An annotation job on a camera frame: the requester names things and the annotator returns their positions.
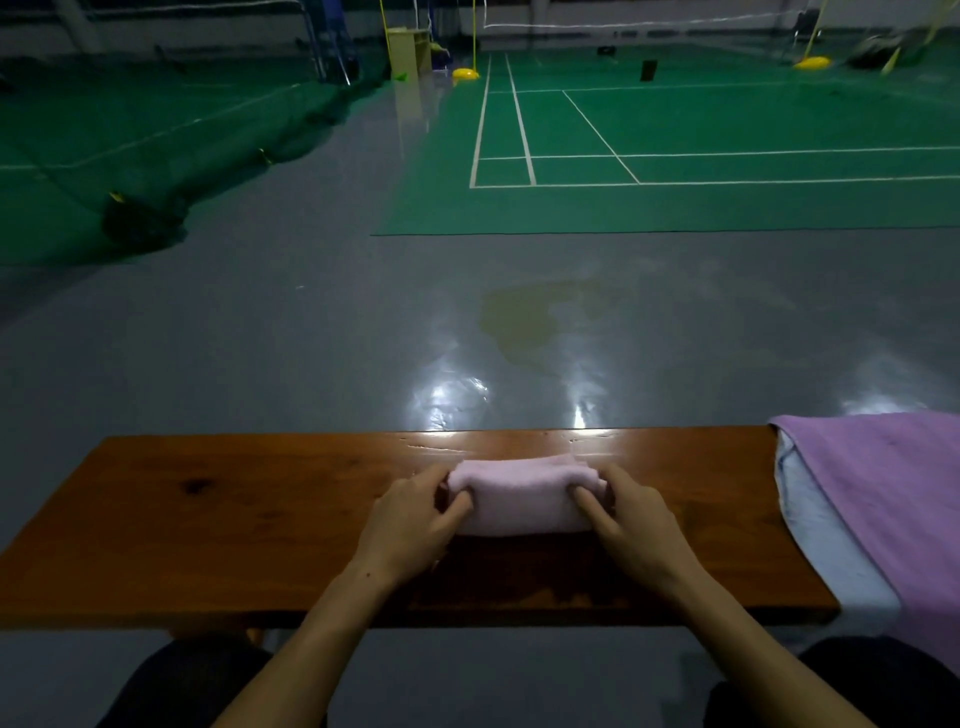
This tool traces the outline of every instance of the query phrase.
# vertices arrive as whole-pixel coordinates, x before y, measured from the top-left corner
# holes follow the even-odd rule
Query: dark pants
[[[891,637],[841,637],[814,644],[801,662],[877,728],[960,726],[960,679],[919,649]],[[705,728],[759,728],[730,683],[710,693]]]
[[[226,635],[172,642],[137,668],[98,728],[208,728],[270,657]],[[960,726],[960,679],[897,640],[826,640],[801,660],[878,728]],[[759,725],[729,683],[713,689],[706,728]]]

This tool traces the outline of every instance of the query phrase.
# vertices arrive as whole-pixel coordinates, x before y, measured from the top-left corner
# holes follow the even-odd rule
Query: green court floor
[[[659,61],[651,83],[644,58]],[[960,225],[955,86],[695,44],[479,67],[444,102],[382,234]]]

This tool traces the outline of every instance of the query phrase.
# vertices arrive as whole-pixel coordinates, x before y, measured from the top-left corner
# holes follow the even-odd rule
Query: bench top
[[[0,554],[0,628],[295,624],[372,502],[434,462],[573,452],[660,489],[707,569],[766,623],[838,605],[791,538],[766,426],[106,439]],[[458,538],[384,626],[670,624],[593,534]]]

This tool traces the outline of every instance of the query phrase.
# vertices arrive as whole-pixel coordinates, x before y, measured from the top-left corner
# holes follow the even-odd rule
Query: hand
[[[586,488],[574,489],[573,499],[628,576],[670,596],[687,579],[705,573],[660,491],[639,485],[618,465],[606,468],[603,476],[616,498],[615,518]]]
[[[440,514],[434,508],[437,488],[450,468],[431,465],[422,473],[397,480],[373,504],[353,564],[397,587],[432,566],[444,553],[460,523],[473,510],[462,491]]]

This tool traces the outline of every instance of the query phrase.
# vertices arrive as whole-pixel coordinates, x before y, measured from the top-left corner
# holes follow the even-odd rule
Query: left hand
[[[468,491],[459,493],[442,514],[434,507],[437,488],[449,472],[447,466],[431,465],[395,481],[373,504],[353,564],[393,587],[432,566],[473,510]]]

